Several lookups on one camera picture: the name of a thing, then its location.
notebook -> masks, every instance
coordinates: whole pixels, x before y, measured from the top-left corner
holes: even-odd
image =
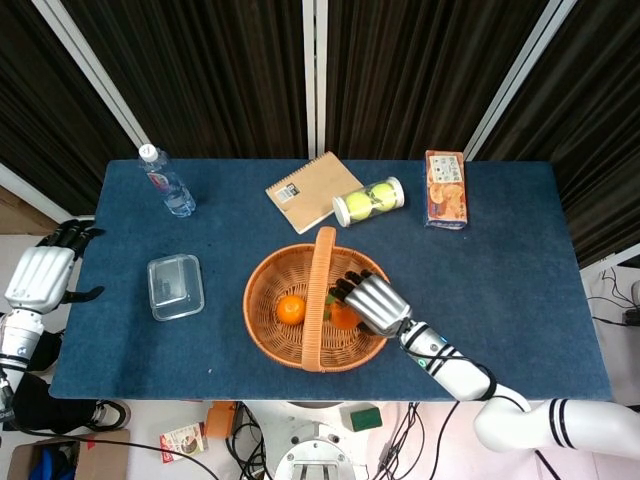
[[[299,234],[333,213],[333,197],[362,188],[338,157],[327,152],[265,191]]]

basket handle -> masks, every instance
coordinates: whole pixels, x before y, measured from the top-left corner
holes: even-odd
[[[322,227],[316,236],[307,285],[307,308],[302,329],[302,368],[309,372],[323,372],[320,364],[322,350],[322,322],[329,283],[331,253],[336,243],[336,229]]]

wicker basket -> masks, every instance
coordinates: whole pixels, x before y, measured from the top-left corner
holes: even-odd
[[[272,253],[247,283],[243,310],[249,335],[268,357],[288,367],[342,372],[373,358],[386,342],[383,337],[366,335],[358,328],[337,329],[324,319],[328,290],[347,271],[366,268],[388,280],[369,257],[336,247],[335,236],[334,228],[323,227],[315,245],[292,245]],[[314,282],[309,284],[310,276],[316,279],[315,287]],[[285,295],[306,299],[303,324],[290,326],[278,321],[276,305]]]

orange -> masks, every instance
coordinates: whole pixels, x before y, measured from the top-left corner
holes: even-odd
[[[297,295],[282,297],[276,307],[278,320],[285,325],[298,325],[304,320],[305,303]]]
[[[340,330],[351,330],[360,323],[360,317],[352,308],[333,302],[329,307],[331,311],[331,323]]]

white robotic arm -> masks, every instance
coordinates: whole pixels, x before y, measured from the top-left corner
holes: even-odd
[[[65,222],[20,258],[5,293],[12,310],[0,319],[0,423],[13,418],[11,397],[44,331],[42,316],[61,303],[93,300],[104,290],[66,291],[75,261],[104,233],[92,224]]]
[[[494,451],[560,447],[640,460],[640,415],[615,403],[553,399],[533,410],[522,395],[464,357],[428,324],[412,320],[409,304],[377,275],[349,272],[331,290],[377,335],[403,350],[456,400],[486,400],[475,419],[478,439]]]

